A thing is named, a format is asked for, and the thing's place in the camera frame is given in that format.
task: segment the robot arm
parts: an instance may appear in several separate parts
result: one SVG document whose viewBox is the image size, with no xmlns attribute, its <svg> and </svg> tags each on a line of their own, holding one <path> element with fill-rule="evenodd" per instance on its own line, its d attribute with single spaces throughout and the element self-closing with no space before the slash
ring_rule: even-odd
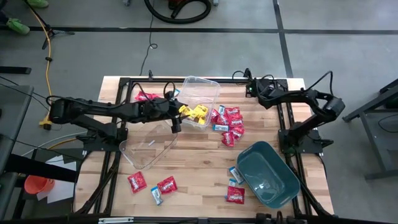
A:
<svg viewBox="0 0 398 224">
<path fill-rule="evenodd" d="M 181 131 L 181 117 L 178 109 L 184 104 L 172 98 L 169 92 L 167 98 L 154 98 L 153 100 L 138 101 L 134 103 L 100 103 L 79 98 L 58 98 L 51 104 L 49 120 L 56 124 L 75 124 L 88 130 L 87 136 L 78 137 L 83 141 L 84 147 L 89 151 L 99 149 L 115 151 L 119 144 L 127 139 L 128 130 L 118 128 L 114 123 L 101 123 L 89 116 L 100 115 L 117 117 L 130 123 L 147 123 L 154 121 L 172 120 L 172 132 Z"/>
<path fill-rule="evenodd" d="M 298 146 L 302 137 L 306 136 L 312 129 L 334 121 L 344 110 L 345 104 L 341 98 L 329 93 L 322 93 L 311 88 L 297 91 L 284 91 L 278 88 L 273 82 L 265 79 L 252 78 L 250 70 L 245 71 L 249 79 L 246 91 L 253 97 L 258 98 L 260 105 L 269 109 L 281 103 L 306 103 L 313 111 L 313 115 L 302 123 L 295 123 L 287 134 L 289 144 Z M 325 100 L 326 103 L 319 107 L 318 100 Z"/>
</svg>

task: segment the teal plastic bin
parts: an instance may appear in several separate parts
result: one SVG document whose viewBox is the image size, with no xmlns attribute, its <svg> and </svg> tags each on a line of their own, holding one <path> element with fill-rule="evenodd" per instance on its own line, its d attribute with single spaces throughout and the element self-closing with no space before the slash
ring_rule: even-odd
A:
<svg viewBox="0 0 398 224">
<path fill-rule="evenodd" d="M 237 170 L 267 207 L 280 208 L 299 193 L 299 180 L 272 146 L 264 141 L 256 142 L 241 152 L 237 163 Z"/>
</svg>

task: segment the red candy wrapper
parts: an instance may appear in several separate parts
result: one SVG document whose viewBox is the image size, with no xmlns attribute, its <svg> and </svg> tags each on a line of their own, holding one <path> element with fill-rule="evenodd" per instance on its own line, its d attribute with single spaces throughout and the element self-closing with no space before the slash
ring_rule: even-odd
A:
<svg viewBox="0 0 398 224">
<path fill-rule="evenodd" d="M 235 108 L 225 108 L 225 113 L 227 114 L 227 116 L 231 116 L 231 115 L 241 114 L 241 111 L 237 106 Z"/>
<path fill-rule="evenodd" d="M 145 182 L 144 176 L 142 175 L 141 171 L 130 175 L 127 180 L 131 185 L 131 191 L 133 194 L 147 187 L 147 183 Z"/>
<path fill-rule="evenodd" d="M 228 147 L 234 147 L 235 141 L 234 141 L 234 134 L 231 131 L 223 133 L 223 140 L 221 140 L 224 145 Z"/>
<path fill-rule="evenodd" d="M 226 195 L 226 201 L 243 205 L 244 204 L 244 189 L 228 186 L 228 193 Z"/>
<path fill-rule="evenodd" d="M 177 184 L 175 183 L 173 176 L 168 177 L 162 182 L 158 183 L 157 187 L 159 188 L 160 192 L 162 192 L 162 194 L 168 194 L 177 190 Z"/>
<path fill-rule="evenodd" d="M 218 116 L 218 118 L 217 118 L 217 122 L 216 123 L 219 124 L 219 125 L 228 125 L 229 122 L 228 122 L 228 119 L 225 116 L 225 114 L 220 114 Z"/>
<path fill-rule="evenodd" d="M 234 135 L 234 138 L 235 138 L 236 140 L 239 140 L 239 139 L 241 139 L 241 137 L 242 137 L 242 135 L 243 135 L 243 133 L 244 133 L 244 128 L 243 128 L 243 126 L 235 127 L 235 128 L 233 128 L 233 129 L 231 130 L 231 132 L 232 132 L 232 134 Z"/>
<path fill-rule="evenodd" d="M 240 114 L 231 115 L 229 117 L 230 128 L 243 126 L 243 117 Z"/>
<path fill-rule="evenodd" d="M 158 96 L 156 94 L 150 94 L 150 93 L 145 93 L 144 94 L 142 91 L 140 91 L 138 93 L 138 95 L 134 99 L 137 100 L 137 101 L 146 101 L 148 99 L 145 97 L 145 95 L 147 95 L 148 99 L 150 99 L 150 100 L 153 100 L 156 97 L 160 97 L 160 96 Z"/>
<path fill-rule="evenodd" d="M 211 111 L 211 123 L 213 123 L 213 124 L 217 123 L 217 119 L 218 119 L 219 115 L 220 114 L 218 113 L 218 111 L 213 109 Z"/>
</svg>

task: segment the wooden table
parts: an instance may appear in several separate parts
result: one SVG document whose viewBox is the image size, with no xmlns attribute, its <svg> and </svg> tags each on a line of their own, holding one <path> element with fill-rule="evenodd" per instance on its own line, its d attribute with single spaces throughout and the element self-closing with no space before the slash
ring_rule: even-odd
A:
<svg viewBox="0 0 398 224">
<path fill-rule="evenodd" d="M 99 93 L 100 101 L 115 101 L 119 78 L 104 77 Z M 290 78 L 287 81 L 290 90 L 304 87 L 301 78 Z M 148 93 L 161 95 L 163 92 L 164 83 L 141 84 Z M 137 170 L 122 156 L 112 216 L 254 218 L 258 212 L 275 215 L 278 210 L 282 211 L 284 216 L 293 215 L 291 202 L 278 210 L 267 208 L 258 201 L 247 184 L 243 184 L 246 189 L 244 205 L 228 203 L 224 199 L 229 178 L 232 177 L 228 168 L 235 165 L 241 151 L 257 141 L 267 141 L 280 154 L 277 140 L 277 131 L 280 127 L 276 107 L 265 110 L 255 98 L 245 98 L 244 92 L 244 86 L 221 84 L 221 93 L 216 104 L 216 108 L 224 105 L 239 106 L 241 109 L 246 132 L 235 147 L 226 147 L 222 144 L 221 133 L 212 131 L 210 127 L 205 132 L 182 127 L 182 132 L 178 133 L 177 144 L 154 167 L 142 172 L 148 187 L 134 195 L 131 193 L 127 177 Z M 134 90 L 132 96 L 137 93 L 138 88 Z M 292 107 L 296 121 L 303 121 L 311 115 L 310 108 L 306 104 L 292 103 Z M 111 120 L 99 116 L 96 119 L 101 122 Z M 128 128 L 132 131 L 135 126 L 138 124 L 130 124 Z M 93 152 L 84 162 L 76 187 L 75 210 L 88 200 L 98 185 L 103 157 L 103 152 Z M 312 154 L 303 154 L 302 160 L 308 188 L 324 208 L 333 213 L 322 163 Z M 177 182 L 178 192 L 162 197 L 164 203 L 157 206 L 150 189 L 171 175 Z M 106 196 L 107 191 L 104 194 L 103 207 L 106 205 Z M 301 193 L 298 201 L 300 209 L 304 212 Z"/>
</svg>

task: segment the transparent plastic bin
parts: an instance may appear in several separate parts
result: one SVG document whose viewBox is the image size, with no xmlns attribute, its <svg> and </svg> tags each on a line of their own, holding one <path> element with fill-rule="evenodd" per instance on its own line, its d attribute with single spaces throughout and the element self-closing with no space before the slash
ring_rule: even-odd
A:
<svg viewBox="0 0 398 224">
<path fill-rule="evenodd" d="M 136 169 L 142 170 L 150 169 L 176 143 L 177 134 L 172 133 L 171 127 L 165 121 L 156 121 L 129 128 L 127 140 L 119 149 Z"/>
<path fill-rule="evenodd" d="M 217 82 L 204 78 L 188 76 L 182 84 L 180 94 L 177 96 L 178 101 L 187 104 L 193 110 L 197 105 L 206 106 L 208 108 L 208 112 L 206 114 L 204 124 L 196 123 L 187 118 L 182 122 L 204 131 L 210 124 L 211 111 L 217 102 L 220 88 L 220 84 Z"/>
</svg>

